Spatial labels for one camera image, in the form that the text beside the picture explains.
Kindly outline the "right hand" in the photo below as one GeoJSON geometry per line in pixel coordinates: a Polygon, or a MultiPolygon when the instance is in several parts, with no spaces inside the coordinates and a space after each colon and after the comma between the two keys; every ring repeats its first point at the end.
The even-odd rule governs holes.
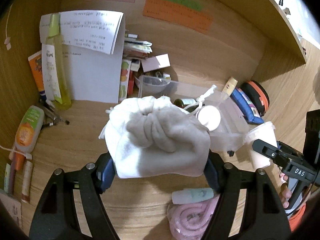
{"type": "Polygon", "coordinates": [[[280,197],[281,203],[283,205],[283,208],[287,209],[289,206],[289,199],[292,196],[292,192],[288,188],[288,183],[287,183],[288,176],[281,172],[279,175],[279,178],[283,182],[280,187],[279,197],[280,197]]]}

